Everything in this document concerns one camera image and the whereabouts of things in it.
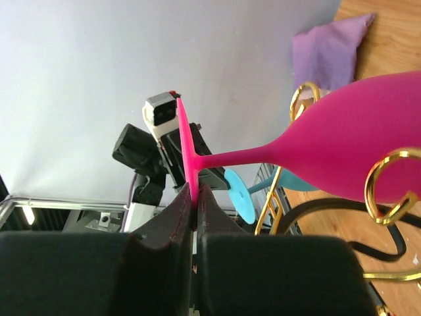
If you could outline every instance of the fluorescent light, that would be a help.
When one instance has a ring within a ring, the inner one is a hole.
[[[32,225],[35,221],[35,215],[34,215],[34,212],[32,211],[32,208],[29,205],[23,205],[22,209],[24,211],[28,224]]]

